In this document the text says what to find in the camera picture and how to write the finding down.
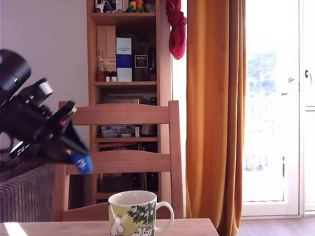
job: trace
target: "red cloth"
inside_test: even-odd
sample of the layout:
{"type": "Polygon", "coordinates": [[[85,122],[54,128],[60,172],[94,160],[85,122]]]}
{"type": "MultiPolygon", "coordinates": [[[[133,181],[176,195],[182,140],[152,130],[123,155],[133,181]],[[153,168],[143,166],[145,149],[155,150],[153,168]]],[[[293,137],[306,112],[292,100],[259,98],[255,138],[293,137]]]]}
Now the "red cloth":
{"type": "Polygon", "coordinates": [[[166,0],[166,15],[169,24],[172,26],[169,36],[169,51],[176,60],[183,57],[186,46],[185,25],[186,17],[181,12],[182,0],[166,0]]]}

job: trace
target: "glass door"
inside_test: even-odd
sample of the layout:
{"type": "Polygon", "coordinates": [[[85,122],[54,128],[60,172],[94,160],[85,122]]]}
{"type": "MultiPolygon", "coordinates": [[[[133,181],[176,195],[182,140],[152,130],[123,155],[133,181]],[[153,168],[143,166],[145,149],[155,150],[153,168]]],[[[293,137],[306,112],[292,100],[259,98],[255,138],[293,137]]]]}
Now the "glass door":
{"type": "Polygon", "coordinates": [[[314,0],[303,1],[304,35],[304,187],[305,210],[315,210],[315,27],[314,0]]]}
{"type": "Polygon", "coordinates": [[[247,0],[243,216],[298,214],[299,1],[247,0]]]}

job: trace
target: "floral pattern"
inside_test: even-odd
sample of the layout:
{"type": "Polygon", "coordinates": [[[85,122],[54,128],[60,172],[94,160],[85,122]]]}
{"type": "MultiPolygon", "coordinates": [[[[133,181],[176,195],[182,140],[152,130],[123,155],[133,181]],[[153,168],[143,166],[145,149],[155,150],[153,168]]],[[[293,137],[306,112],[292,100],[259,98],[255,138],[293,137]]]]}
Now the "floral pattern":
{"type": "Polygon", "coordinates": [[[142,222],[148,229],[151,230],[150,235],[154,235],[154,222],[156,218],[156,202],[141,204],[139,206],[132,206],[127,212],[133,218],[134,223],[142,222]]]}

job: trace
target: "curtain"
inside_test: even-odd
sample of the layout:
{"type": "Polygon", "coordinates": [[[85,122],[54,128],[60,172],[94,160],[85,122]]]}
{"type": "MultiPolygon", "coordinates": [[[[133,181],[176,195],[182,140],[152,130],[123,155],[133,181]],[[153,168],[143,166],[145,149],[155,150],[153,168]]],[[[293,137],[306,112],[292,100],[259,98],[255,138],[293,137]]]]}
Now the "curtain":
{"type": "Polygon", "coordinates": [[[188,0],[187,216],[234,236],[242,211],[245,0],[188,0]]]}

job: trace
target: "gray sofa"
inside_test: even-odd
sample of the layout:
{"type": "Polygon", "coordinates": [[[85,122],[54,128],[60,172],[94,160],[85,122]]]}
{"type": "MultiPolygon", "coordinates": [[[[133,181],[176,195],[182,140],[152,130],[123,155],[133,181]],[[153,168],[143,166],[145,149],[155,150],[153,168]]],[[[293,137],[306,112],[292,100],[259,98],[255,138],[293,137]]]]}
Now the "gray sofa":
{"type": "Polygon", "coordinates": [[[54,165],[0,176],[0,222],[51,221],[54,165]]]}

